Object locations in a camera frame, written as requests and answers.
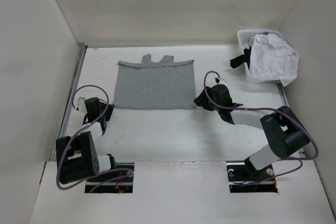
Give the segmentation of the grey tank top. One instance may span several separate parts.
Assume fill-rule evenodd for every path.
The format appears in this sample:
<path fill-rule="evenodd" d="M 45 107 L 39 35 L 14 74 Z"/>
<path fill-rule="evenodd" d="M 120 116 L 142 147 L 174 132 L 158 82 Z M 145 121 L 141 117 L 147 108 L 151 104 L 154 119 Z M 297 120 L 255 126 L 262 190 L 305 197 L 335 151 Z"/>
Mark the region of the grey tank top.
<path fill-rule="evenodd" d="M 113 104 L 125 110 L 193 110 L 196 96 L 194 60 L 175 62 L 150 54 L 140 63 L 118 62 Z"/>

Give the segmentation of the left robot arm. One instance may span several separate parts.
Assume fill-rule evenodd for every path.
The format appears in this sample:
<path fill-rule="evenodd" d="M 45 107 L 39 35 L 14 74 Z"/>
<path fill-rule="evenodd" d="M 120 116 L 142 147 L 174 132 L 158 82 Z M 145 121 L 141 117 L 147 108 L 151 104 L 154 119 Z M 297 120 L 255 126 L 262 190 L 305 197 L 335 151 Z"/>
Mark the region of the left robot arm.
<path fill-rule="evenodd" d="M 93 178 L 99 174 L 106 181 L 113 181 L 118 175 L 116 161 L 111 154 L 99 156 L 95 143 L 107 130 L 114 105 L 97 97 L 80 97 L 77 110 L 84 115 L 82 126 L 68 145 L 70 136 L 56 140 L 57 166 L 60 168 L 59 182 L 63 185 Z"/>

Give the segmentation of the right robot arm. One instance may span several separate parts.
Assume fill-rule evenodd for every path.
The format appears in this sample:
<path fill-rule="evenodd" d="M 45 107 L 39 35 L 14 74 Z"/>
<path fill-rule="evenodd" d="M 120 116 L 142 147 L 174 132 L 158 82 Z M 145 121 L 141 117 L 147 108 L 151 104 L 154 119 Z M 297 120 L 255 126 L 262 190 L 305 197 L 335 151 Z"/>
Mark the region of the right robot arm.
<path fill-rule="evenodd" d="M 267 145 L 244 160 L 241 174 L 247 180 L 256 180 L 275 162 L 293 160 L 292 154 L 311 142 L 289 107 L 281 106 L 271 113 L 244 108 L 242 104 L 233 102 L 224 84 L 205 87 L 194 103 L 205 110 L 217 111 L 220 118 L 229 124 L 263 130 Z"/>

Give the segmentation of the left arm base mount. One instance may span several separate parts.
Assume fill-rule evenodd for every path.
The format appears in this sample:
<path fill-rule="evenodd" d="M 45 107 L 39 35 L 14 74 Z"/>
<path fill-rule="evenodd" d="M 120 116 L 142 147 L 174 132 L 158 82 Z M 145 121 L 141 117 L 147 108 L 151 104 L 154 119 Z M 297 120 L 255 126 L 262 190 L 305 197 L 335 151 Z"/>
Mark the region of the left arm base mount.
<path fill-rule="evenodd" d="M 133 192 L 134 177 L 126 177 L 126 168 L 134 170 L 134 163 L 117 163 L 123 170 L 88 179 L 85 193 L 93 194 L 129 194 Z"/>

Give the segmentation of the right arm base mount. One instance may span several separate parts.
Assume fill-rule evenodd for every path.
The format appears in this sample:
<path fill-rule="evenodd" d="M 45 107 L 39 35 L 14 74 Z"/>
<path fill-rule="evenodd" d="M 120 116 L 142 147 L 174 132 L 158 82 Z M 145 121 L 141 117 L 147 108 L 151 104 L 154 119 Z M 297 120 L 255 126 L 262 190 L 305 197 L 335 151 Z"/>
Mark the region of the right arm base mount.
<path fill-rule="evenodd" d="M 277 183 L 273 178 L 261 182 L 268 177 L 273 176 L 274 169 L 272 165 L 250 172 L 244 162 L 226 163 L 229 191 L 231 193 L 277 193 Z"/>

